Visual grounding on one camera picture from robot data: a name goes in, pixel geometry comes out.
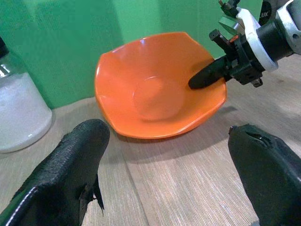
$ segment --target wood grain surface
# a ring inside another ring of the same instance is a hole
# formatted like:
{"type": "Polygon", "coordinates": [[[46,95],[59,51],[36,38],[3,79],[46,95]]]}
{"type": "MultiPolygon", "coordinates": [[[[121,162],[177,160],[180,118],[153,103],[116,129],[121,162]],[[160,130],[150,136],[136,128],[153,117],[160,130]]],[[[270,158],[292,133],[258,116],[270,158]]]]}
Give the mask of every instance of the wood grain surface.
{"type": "MultiPolygon", "coordinates": [[[[301,156],[301,56],[279,61],[260,88],[228,82],[228,101],[191,132],[139,140],[111,131],[98,170],[104,216],[89,205],[85,226],[249,226],[258,220],[231,160],[231,125],[247,123],[281,137],[301,156]]],[[[32,146],[0,155],[0,211],[62,136],[102,118],[94,98],[54,110],[50,131],[32,146]]]]}

